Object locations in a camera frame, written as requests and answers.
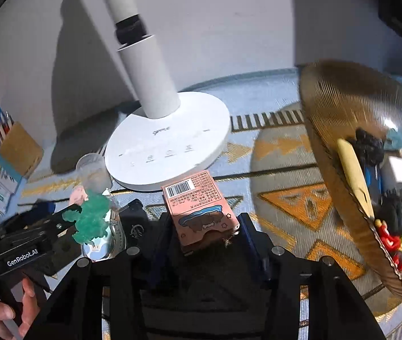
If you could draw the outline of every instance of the hand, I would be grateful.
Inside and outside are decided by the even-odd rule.
[[[25,337],[40,309],[37,306],[34,285],[31,280],[25,277],[21,281],[21,285],[23,286],[24,291],[22,299],[23,314],[21,315],[22,324],[18,328],[18,332],[22,337]],[[2,322],[3,320],[11,320],[13,318],[15,318],[14,310],[8,305],[0,302],[0,337],[4,340],[16,340]]]

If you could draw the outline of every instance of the white wall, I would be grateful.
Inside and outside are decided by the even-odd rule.
[[[74,31],[86,19],[77,22],[82,14],[70,7],[73,1],[8,0],[0,9],[0,103],[41,144],[131,98],[104,2],[81,0],[95,30],[78,34]],[[319,58],[402,74],[402,39],[379,21],[375,0],[137,0],[137,5],[178,89]]]

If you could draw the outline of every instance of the cardboard box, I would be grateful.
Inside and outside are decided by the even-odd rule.
[[[43,149],[19,122],[12,125],[0,146],[0,156],[25,178],[32,174],[43,155]]]
[[[184,253],[228,239],[239,229],[236,216],[207,170],[162,189]]]

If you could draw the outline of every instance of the brown basket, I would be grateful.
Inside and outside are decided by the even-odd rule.
[[[402,129],[402,85],[356,63],[323,61],[302,70],[300,97],[314,156],[335,208],[365,261],[402,300],[402,276],[352,194],[336,152],[337,139],[354,137],[357,127],[380,138],[389,120]]]

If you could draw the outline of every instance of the metal screw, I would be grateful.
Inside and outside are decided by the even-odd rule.
[[[322,257],[322,262],[324,262],[326,265],[334,265],[335,264],[335,260],[331,256]]]
[[[88,260],[87,258],[85,258],[85,257],[80,258],[80,259],[77,261],[77,266],[78,266],[78,267],[86,267],[88,264],[89,264],[89,260]]]
[[[126,252],[129,256],[136,256],[140,252],[140,249],[137,246],[131,246]]]
[[[282,256],[284,254],[284,248],[280,247],[279,245],[276,245],[275,247],[272,248],[272,253],[277,256]]]

